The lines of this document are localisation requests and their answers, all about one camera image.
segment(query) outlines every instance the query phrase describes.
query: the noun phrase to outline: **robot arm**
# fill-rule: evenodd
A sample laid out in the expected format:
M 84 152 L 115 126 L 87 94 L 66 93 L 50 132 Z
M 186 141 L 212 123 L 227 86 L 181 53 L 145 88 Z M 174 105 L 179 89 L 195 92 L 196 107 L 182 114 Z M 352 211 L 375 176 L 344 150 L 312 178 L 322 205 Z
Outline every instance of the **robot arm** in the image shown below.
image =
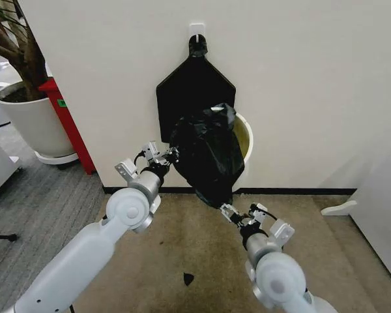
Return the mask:
M 116 165 L 128 188 L 111 196 L 107 218 L 84 227 L 5 313 L 64 312 L 111 259 L 123 234 L 128 230 L 141 232 L 149 226 L 161 202 L 158 189 L 177 152 L 170 149 L 161 155 L 152 142 L 143 149 L 149 166 L 140 174 L 130 159 Z
M 253 203 L 247 215 L 241 215 L 228 204 L 222 205 L 220 210 L 240 230 L 248 253 L 246 272 L 252 281 L 253 293 L 266 308 L 279 306 L 287 313 L 337 313 L 327 301 L 307 290 L 300 265 L 282 253 L 283 245 L 294 234 L 288 223 L 268 213 L 260 203 Z M 261 229 L 268 217 L 275 220 L 269 234 Z

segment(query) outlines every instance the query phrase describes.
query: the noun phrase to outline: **plastic bag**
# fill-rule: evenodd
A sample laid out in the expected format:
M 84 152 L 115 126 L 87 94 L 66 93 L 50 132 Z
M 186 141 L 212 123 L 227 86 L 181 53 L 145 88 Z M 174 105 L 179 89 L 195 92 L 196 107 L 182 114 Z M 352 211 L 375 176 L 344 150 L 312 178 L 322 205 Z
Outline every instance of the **plastic bag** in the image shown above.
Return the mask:
M 171 133 L 170 147 L 179 151 L 177 171 L 211 207 L 232 204 L 232 186 L 244 170 L 233 132 L 236 111 L 227 104 L 181 117 Z

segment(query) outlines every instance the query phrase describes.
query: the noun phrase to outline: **white cabinet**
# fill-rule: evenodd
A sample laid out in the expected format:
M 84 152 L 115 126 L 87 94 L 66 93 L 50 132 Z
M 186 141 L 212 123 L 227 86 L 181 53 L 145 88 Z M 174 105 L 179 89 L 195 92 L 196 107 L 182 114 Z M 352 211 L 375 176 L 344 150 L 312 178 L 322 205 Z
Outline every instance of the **white cabinet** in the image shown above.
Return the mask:
M 323 215 L 350 215 L 391 273 L 391 153 L 365 179 L 348 202 Z

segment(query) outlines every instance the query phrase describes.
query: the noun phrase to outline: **black dustpan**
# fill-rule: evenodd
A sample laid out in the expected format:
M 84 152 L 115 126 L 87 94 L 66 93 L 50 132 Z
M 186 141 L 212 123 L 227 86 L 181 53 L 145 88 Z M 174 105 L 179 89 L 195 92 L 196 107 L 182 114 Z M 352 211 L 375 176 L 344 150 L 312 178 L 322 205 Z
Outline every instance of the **black dustpan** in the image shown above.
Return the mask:
M 235 106 L 236 88 L 207 61 L 204 36 L 192 36 L 188 46 L 187 60 L 156 88 L 161 139 L 166 143 L 182 116 L 220 103 Z

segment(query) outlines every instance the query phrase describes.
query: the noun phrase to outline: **soil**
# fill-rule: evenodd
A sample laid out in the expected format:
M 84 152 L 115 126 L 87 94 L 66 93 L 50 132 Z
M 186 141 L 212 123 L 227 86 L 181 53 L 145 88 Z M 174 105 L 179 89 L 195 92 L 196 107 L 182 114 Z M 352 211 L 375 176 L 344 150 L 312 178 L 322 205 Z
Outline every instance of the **soil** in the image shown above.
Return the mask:
M 5 102 L 11 102 L 11 103 L 27 102 L 26 88 L 25 87 L 19 88 L 18 90 L 16 90 L 13 93 L 5 96 L 1 100 L 5 101 Z

